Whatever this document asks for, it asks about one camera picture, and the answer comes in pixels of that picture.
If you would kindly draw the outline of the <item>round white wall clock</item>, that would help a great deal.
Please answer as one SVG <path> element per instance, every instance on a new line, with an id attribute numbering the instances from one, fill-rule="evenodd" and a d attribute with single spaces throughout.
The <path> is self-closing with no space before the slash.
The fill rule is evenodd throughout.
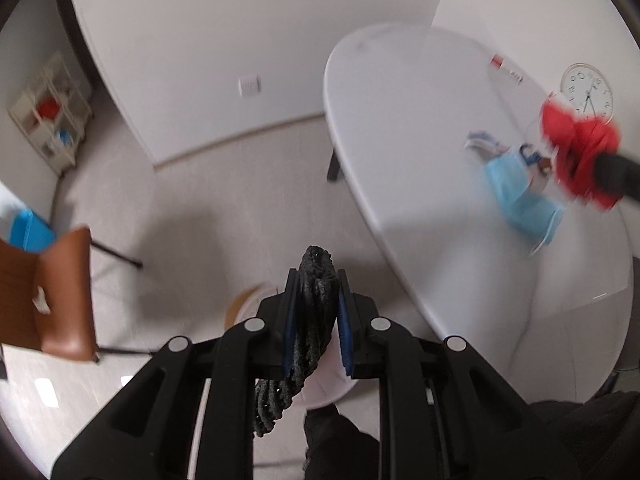
<path id="1" fill-rule="evenodd" d="M 571 65 L 560 84 L 562 96 L 579 116 L 600 118 L 608 124 L 613 118 L 613 91 L 605 76 L 587 63 Z"/>

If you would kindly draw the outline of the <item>red paper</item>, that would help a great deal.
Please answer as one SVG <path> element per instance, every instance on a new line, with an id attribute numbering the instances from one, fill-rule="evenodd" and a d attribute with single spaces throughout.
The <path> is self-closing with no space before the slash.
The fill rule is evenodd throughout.
<path id="1" fill-rule="evenodd" d="M 578 118 L 558 100 L 548 98 L 540 113 L 541 133 L 555 151 L 555 174 L 568 194 L 601 209 L 612 209 L 622 196 L 601 191 L 594 177 L 596 158 L 616 154 L 620 134 L 602 118 Z"/>

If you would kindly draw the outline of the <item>white crumpled tissue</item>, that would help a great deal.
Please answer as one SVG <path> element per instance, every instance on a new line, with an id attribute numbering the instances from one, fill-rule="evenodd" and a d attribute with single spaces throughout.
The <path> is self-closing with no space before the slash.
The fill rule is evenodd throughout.
<path id="1" fill-rule="evenodd" d="M 46 292 L 42 287 L 37 287 L 37 292 L 35 294 L 35 297 L 32 298 L 32 303 L 34 304 L 34 307 L 36 308 L 38 313 L 42 315 L 51 314 L 51 308 L 47 302 Z"/>

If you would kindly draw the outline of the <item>white wall socket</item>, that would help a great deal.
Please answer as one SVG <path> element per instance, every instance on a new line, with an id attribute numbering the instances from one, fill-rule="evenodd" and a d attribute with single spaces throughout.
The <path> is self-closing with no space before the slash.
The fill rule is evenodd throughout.
<path id="1" fill-rule="evenodd" d="M 262 91 L 262 82 L 258 75 L 243 76 L 239 79 L 239 92 L 242 98 L 258 96 Z"/>

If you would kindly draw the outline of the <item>black foam mesh sheet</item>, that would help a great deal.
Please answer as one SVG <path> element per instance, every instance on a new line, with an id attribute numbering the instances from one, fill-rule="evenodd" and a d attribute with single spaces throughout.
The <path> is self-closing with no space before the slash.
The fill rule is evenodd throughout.
<path id="1" fill-rule="evenodd" d="M 310 246 L 298 267 L 293 307 L 291 367 L 281 379 L 261 379 L 254 394 L 254 435 L 269 434 L 303 390 L 331 341 L 337 317 L 340 280 L 329 252 Z"/>

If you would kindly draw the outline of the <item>printed paper ball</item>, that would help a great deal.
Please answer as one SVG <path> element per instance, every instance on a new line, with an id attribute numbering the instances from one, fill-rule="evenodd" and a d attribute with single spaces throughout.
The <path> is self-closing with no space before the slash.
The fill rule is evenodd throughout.
<path id="1" fill-rule="evenodd" d="M 518 149 L 521 159 L 530 170 L 536 170 L 543 177 L 548 177 L 552 171 L 552 160 L 536 150 L 533 144 L 524 143 Z"/>

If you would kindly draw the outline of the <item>blue plastic bin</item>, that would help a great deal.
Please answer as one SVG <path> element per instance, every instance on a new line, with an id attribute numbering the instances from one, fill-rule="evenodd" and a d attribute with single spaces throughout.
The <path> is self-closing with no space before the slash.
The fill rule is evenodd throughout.
<path id="1" fill-rule="evenodd" d="M 55 240 L 55 232 L 31 209 L 21 210 L 12 222 L 9 244 L 13 247 L 39 254 Z"/>

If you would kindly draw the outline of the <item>white pink trash basket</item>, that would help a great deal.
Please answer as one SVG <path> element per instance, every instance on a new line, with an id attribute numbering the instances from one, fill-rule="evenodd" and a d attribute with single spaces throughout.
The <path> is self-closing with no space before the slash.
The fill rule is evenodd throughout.
<path id="1" fill-rule="evenodd" d="M 269 283 L 251 287 L 236 296 L 224 316 L 224 328 L 244 322 L 257 315 L 262 300 L 277 295 L 280 290 Z M 340 342 L 338 341 L 337 324 L 334 324 L 332 338 L 322 354 L 316 370 L 305 380 L 304 388 L 293 401 L 293 404 L 314 410 L 323 408 L 341 400 L 356 385 L 356 380 L 349 378 L 344 370 Z"/>

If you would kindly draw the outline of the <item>blue face mask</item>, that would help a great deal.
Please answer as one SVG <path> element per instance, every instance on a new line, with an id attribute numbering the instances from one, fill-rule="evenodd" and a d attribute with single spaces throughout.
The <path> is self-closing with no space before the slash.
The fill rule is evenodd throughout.
<path id="1" fill-rule="evenodd" d="M 529 172 L 519 154 L 510 148 L 501 155 L 490 154 L 475 148 L 468 148 L 468 150 L 480 155 L 491 191 L 503 211 L 527 192 L 530 183 Z"/>
<path id="2" fill-rule="evenodd" d="M 533 241 L 529 255 L 549 245 L 564 218 L 565 208 L 546 196 L 525 193 L 514 200 L 506 210 L 506 218 L 511 226 Z"/>

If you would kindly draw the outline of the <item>brown leather chair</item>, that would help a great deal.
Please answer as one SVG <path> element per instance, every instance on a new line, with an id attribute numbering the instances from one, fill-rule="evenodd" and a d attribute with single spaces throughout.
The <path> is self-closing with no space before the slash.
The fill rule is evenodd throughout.
<path id="1" fill-rule="evenodd" d="M 101 347 L 96 340 L 90 256 L 93 248 L 140 270 L 143 263 L 92 238 L 88 226 L 63 234 L 39 254 L 1 243 L 1 342 L 75 362 L 150 356 L 151 350 Z M 50 315 L 32 298 L 44 289 Z"/>

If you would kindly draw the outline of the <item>cream storage cart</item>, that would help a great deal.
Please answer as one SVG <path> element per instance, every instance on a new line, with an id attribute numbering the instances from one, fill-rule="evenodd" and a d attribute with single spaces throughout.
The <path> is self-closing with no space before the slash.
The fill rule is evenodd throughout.
<path id="1" fill-rule="evenodd" d="M 47 59 L 8 113 L 58 177 L 77 166 L 78 148 L 85 141 L 93 111 L 60 52 Z"/>

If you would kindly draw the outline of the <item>person's black trouser legs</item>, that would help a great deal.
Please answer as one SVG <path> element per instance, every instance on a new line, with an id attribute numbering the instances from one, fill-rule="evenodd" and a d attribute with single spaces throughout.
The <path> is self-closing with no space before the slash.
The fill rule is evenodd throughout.
<path id="1" fill-rule="evenodd" d="M 306 411 L 305 479 L 377 479 L 380 444 L 334 404 Z"/>

